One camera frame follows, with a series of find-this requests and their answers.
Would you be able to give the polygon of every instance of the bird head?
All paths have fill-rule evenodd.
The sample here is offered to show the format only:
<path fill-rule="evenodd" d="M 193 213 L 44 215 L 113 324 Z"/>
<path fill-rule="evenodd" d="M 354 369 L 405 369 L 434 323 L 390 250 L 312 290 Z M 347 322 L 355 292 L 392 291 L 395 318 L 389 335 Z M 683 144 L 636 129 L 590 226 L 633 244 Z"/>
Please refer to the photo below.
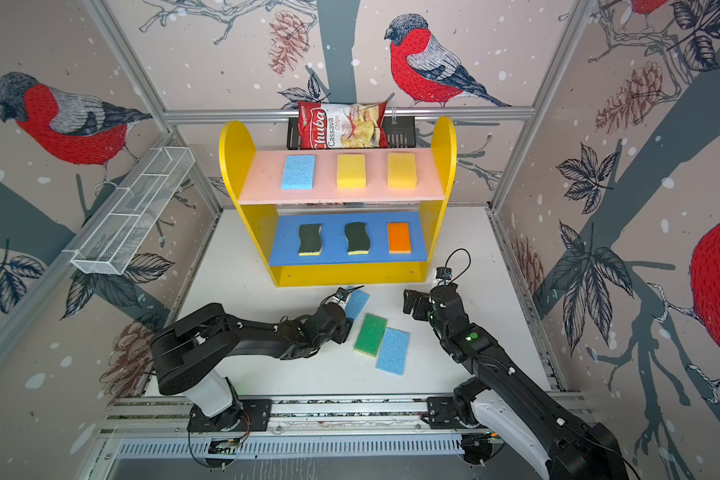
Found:
<path fill-rule="evenodd" d="M 27 109 L 24 106 L 24 94 L 39 84 L 35 77 L 21 72 L 10 72 L 0 77 L 0 120 L 10 118 L 27 121 Z"/>
<path fill-rule="evenodd" d="M 384 40 L 391 40 L 394 46 L 399 47 L 405 37 L 408 36 L 413 30 L 422 28 L 424 30 L 429 28 L 427 21 L 424 17 L 416 13 L 406 13 L 392 20 L 389 24 L 387 32 L 384 34 Z"/>

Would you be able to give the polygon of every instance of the blue shelf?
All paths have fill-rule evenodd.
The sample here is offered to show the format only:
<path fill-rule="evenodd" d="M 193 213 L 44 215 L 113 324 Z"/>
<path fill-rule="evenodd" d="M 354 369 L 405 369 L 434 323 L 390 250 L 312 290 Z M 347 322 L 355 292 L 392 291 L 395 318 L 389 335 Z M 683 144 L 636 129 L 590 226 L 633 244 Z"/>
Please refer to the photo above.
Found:
<path fill-rule="evenodd" d="M 344 226 L 351 222 L 365 222 L 365 231 L 371 239 L 371 250 L 365 255 L 347 254 L 347 237 Z M 390 254 L 387 224 L 408 222 L 411 233 L 410 254 Z M 322 253 L 317 256 L 298 255 L 298 227 L 304 224 L 321 224 Z M 270 266 L 335 265 L 335 264 L 388 264 L 399 262 L 426 262 L 422 222 L 418 212 L 382 214 L 324 214 L 280 216 L 275 233 Z"/>

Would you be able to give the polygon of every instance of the blue sponge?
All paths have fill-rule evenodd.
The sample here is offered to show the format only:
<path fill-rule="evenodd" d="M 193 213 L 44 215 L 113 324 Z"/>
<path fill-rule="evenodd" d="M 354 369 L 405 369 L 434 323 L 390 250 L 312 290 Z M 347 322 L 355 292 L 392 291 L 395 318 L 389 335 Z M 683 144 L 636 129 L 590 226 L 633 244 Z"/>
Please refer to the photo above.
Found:
<path fill-rule="evenodd" d="M 363 292 L 362 290 L 355 290 L 354 292 L 352 292 L 352 294 L 349 296 L 349 302 L 347 302 L 347 308 L 344 309 L 347 314 L 347 318 L 354 320 L 359 317 L 360 312 L 362 311 L 362 308 L 365 306 L 365 302 L 368 301 L 369 297 L 370 295 Z"/>
<path fill-rule="evenodd" d="M 282 171 L 283 190 L 311 190 L 315 177 L 315 155 L 289 155 Z"/>
<path fill-rule="evenodd" d="M 385 372 L 402 375 L 405 370 L 405 357 L 408 354 L 408 341 L 411 334 L 387 328 L 384 332 L 382 348 L 378 351 L 376 368 Z"/>

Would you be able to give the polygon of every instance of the green sponge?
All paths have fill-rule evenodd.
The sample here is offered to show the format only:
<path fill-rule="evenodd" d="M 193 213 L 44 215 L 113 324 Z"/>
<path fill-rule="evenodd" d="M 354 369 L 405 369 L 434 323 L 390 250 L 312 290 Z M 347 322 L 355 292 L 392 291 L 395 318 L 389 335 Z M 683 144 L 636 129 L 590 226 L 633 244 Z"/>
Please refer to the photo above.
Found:
<path fill-rule="evenodd" d="M 386 328 L 387 319 L 366 313 L 358 339 L 355 341 L 355 351 L 376 358 Z"/>

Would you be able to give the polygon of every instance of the sponge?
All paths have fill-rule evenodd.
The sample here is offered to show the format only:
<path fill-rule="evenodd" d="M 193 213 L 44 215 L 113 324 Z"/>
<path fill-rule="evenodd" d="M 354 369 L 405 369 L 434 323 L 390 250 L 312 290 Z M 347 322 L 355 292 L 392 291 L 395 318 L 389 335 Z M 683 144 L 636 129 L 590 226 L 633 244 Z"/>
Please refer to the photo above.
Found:
<path fill-rule="evenodd" d="M 358 316 L 360 316 L 360 312 L 362 311 L 362 308 L 365 306 L 365 302 L 368 301 L 369 297 L 370 295 L 363 292 L 362 290 L 355 290 L 354 292 L 352 292 L 349 295 L 349 302 L 347 302 L 347 307 L 344 309 L 347 318 L 354 320 Z"/>
<path fill-rule="evenodd" d="M 387 319 L 366 313 L 358 339 L 355 340 L 355 351 L 375 358 L 378 348 L 382 345 L 385 328 L 387 328 Z"/>
<path fill-rule="evenodd" d="M 389 238 L 390 254 L 411 253 L 411 232 L 408 231 L 408 222 L 387 224 L 387 238 Z"/>
<path fill-rule="evenodd" d="M 336 168 L 339 188 L 365 188 L 365 155 L 340 154 Z"/>
<path fill-rule="evenodd" d="M 390 188 L 416 188 L 416 156 L 402 152 L 387 154 L 387 186 Z"/>
<path fill-rule="evenodd" d="M 385 372 L 402 375 L 405 370 L 405 357 L 408 355 L 408 342 L 411 334 L 395 329 L 386 329 L 384 343 L 378 352 L 376 368 Z"/>
<path fill-rule="evenodd" d="M 322 240 L 320 240 L 320 224 L 305 224 L 298 227 L 299 256 L 316 256 L 322 253 Z"/>
<path fill-rule="evenodd" d="M 365 222 L 352 222 L 344 226 L 347 237 L 347 254 L 365 255 L 371 251 L 371 239 L 365 232 Z"/>
<path fill-rule="evenodd" d="M 289 155 L 282 170 L 282 190 L 311 190 L 315 176 L 315 155 Z"/>

